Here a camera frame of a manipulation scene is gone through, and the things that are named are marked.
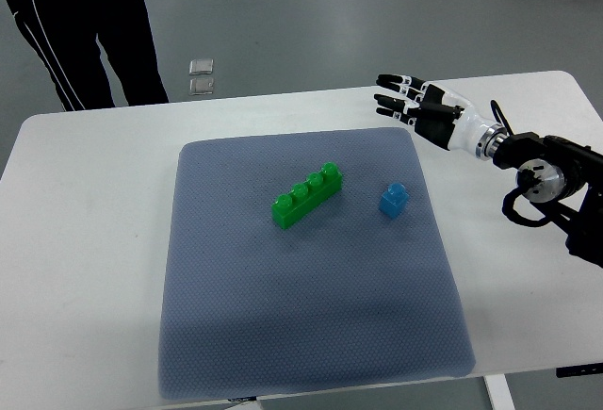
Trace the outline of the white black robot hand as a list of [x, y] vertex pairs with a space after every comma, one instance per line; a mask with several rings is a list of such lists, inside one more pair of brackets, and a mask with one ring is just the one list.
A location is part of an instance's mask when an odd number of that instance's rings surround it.
[[380, 74], [376, 84], [392, 92], [374, 95], [378, 114], [406, 124], [444, 150], [463, 150], [487, 160], [510, 135], [505, 123], [483, 118], [471, 101], [432, 81]]

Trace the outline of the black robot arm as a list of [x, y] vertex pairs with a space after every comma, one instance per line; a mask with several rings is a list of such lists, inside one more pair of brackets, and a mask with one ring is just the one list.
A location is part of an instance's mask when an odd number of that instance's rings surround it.
[[502, 213], [518, 225], [552, 222], [566, 234], [573, 256], [602, 265], [602, 155], [557, 136], [528, 132], [496, 139], [487, 156], [502, 170], [516, 170], [516, 185]]

